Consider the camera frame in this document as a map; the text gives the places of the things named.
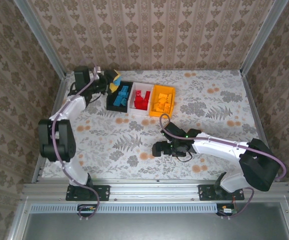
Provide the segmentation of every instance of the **gray panel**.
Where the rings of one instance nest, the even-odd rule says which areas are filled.
[[[25,240],[289,240],[279,203],[252,203],[230,220],[209,213],[31,214]]]

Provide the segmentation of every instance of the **mounting plate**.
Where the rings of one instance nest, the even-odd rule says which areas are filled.
[[[232,201],[233,197],[236,201],[245,200],[244,191],[238,189],[232,193],[223,190],[221,196],[216,194],[215,186],[213,184],[198,185],[198,193],[200,201]]]
[[[110,186],[109,185],[94,185],[92,187],[99,195],[100,201],[109,201]],[[90,190],[69,185],[66,190],[66,201],[97,201],[96,195]]]

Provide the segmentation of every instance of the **floral tablecloth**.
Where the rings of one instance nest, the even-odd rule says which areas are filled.
[[[185,131],[200,129],[233,141],[258,137],[238,70],[122,71],[121,76],[123,81],[175,87],[171,121]],[[67,92],[73,81],[72,77]],[[105,96],[91,103],[71,125],[79,163],[92,178],[214,180],[235,168],[206,154],[195,154],[189,162],[167,155],[153,157],[153,144],[166,140],[160,134],[159,118],[107,111]],[[64,174],[47,160],[42,177]]]

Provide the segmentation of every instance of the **floral wallpaper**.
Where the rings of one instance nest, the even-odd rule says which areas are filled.
[[[67,71],[239,69],[274,0],[30,0]]]
[[[247,79],[268,143],[287,165],[289,182],[289,1]]]
[[[171,121],[184,131],[199,129],[212,136],[249,142],[258,138],[241,74],[238,70],[121,71],[123,81],[175,87]],[[74,76],[68,83],[67,94]],[[75,161],[97,179],[216,180],[237,165],[208,154],[194,154],[188,162],[162,155],[152,146],[166,141],[158,117],[106,110],[106,97],[91,103],[71,123]],[[190,157],[179,158],[181,161]],[[43,178],[65,177],[48,160]]]
[[[13,1],[0,0],[0,240],[23,183],[31,181],[38,121],[50,115],[59,78]]]

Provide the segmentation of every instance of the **purple cable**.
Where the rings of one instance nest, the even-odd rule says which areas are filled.
[[[73,179],[66,171],[66,168],[65,168],[65,164],[63,162],[63,160],[61,159],[60,157],[60,154],[59,154],[59,151],[58,151],[58,148],[57,148],[57,142],[56,142],[56,122],[58,120],[58,118],[60,117],[60,115],[66,110],[66,108],[69,106],[69,104],[71,103],[71,101],[75,100],[84,90],[86,90],[92,83],[93,81],[96,79],[97,77],[97,73],[95,72],[94,75],[93,75],[93,79],[90,80],[90,82],[83,88],[81,89],[76,95],[74,95],[71,100],[69,100],[64,106],[63,108],[59,111],[59,113],[57,114],[57,116],[55,116],[54,120],[53,120],[53,123],[52,123],[52,128],[51,128],[51,138],[52,138],[52,144],[53,144],[53,148],[54,148],[54,152],[55,152],[55,155],[57,157],[57,159],[59,160],[59,162],[61,163],[61,166],[62,166],[62,170],[63,170],[63,173],[72,181],[74,182],[76,185],[78,185],[79,187],[82,187],[84,189],[88,189],[90,191],[92,191],[95,196],[96,196],[96,200],[97,200],[97,204],[96,204],[96,207],[95,207],[95,210],[93,211],[93,213],[91,213],[88,217],[82,217],[81,216],[81,210],[78,212],[78,215],[80,217],[80,219],[82,218],[91,218],[95,215],[96,211],[98,210],[99,208],[99,205],[100,205],[100,198],[99,198],[99,195],[98,193],[93,190],[91,187],[88,187],[88,186],[85,186],[85,185],[82,185],[80,182],[76,181],[75,179]]]
[[[251,196],[249,197],[249,200],[246,202],[246,204],[244,205],[244,207],[239,211],[237,212],[236,214],[234,215],[231,215],[231,216],[227,216],[224,212],[222,211],[218,211],[218,213],[222,214],[223,215],[223,218],[226,218],[226,219],[231,219],[231,218],[234,218],[234,217],[237,217],[239,216],[246,208],[247,206],[249,205],[249,203],[251,202],[251,200],[253,199],[254,197],[254,194],[255,194],[255,190],[252,188],[252,187],[246,187],[246,189],[250,189],[252,191],[251,193]]]
[[[162,119],[163,119],[163,116],[167,116],[168,118],[168,123],[170,123],[170,117],[168,114],[166,113],[163,113],[161,116],[160,116],[160,119],[159,119],[159,122],[160,122],[160,126],[162,128],[162,130],[168,134],[169,136],[175,138],[175,139],[181,139],[181,140],[208,140],[210,142],[215,142],[215,143],[220,143],[220,144],[226,144],[226,145],[229,145],[229,146],[232,146],[232,147],[237,147],[237,148],[241,148],[241,149],[245,149],[245,150],[248,150],[248,151],[251,151],[251,152],[254,152],[256,154],[261,154],[263,156],[266,156],[268,158],[271,158],[273,160],[275,160],[278,164],[280,164],[280,166],[282,167],[282,174],[280,176],[277,176],[275,178],[275,180],[279,180],[279,179],[282,179],[283,177],[285,177],[286,173],[287,173],[287,169],[286,169],[286,166],[284,165],[284,163],[279,160],[278,158],[276,158],[275,156],[272,156],[266,152],[263,152],[263,151],[259,151],[259,150],[256,150],[256,149],[253,149],[253,148],[250,148],[250,147],[247,147],[247,146],[242,146],[242,145],[237,145],[235,143],[231,143],[231,142],[228,142],[228,141],[224,141],[224,140],[219,140],[219,139],[214,139],[214,138],[208,138],[208,137],[181,137],[181,136],[176,136],[176,135],[173,135],[171,134],[170,132],[168,132],[167,130],[165,130],[165,127],[163,126],[163,123],[162,123]]]

